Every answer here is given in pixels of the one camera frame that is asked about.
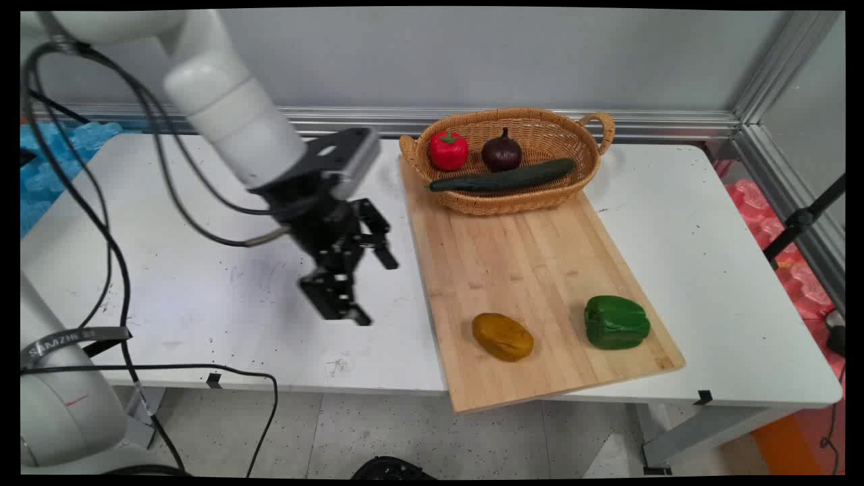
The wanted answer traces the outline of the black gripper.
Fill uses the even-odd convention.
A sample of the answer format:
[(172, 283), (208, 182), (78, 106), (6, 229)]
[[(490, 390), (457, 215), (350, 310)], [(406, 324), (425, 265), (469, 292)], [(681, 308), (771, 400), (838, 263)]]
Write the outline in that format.
[[(350, 320), (371, 326), (373, 320), (355, 301), (352, 272), (371, 249), (387, 270), (399, 268), (389, 249), (391, 225), (376, 206), (362, 198), (349, 203), (333, 196), (339, 179), (288, 179), (267, 185), (272, 218), (289, 228), (290, 236), (318, 267), (299, 279), (306, 298), (321, 318)], [(361, 233), (359, 221), (369, 233)]]

